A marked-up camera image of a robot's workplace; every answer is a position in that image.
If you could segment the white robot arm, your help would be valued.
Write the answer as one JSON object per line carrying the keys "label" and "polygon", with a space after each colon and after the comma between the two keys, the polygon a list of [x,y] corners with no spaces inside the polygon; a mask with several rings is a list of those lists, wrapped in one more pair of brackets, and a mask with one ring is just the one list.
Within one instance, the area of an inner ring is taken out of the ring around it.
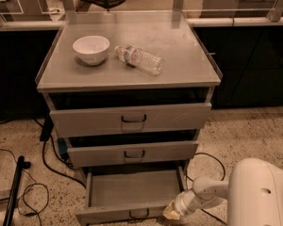
{"label": "white robot arm", "polygon": [[227,200],[228,226],[283,226],[283,169],[256,158],[240,161],[227,181],[198,177],[164,209],[179,220]]}

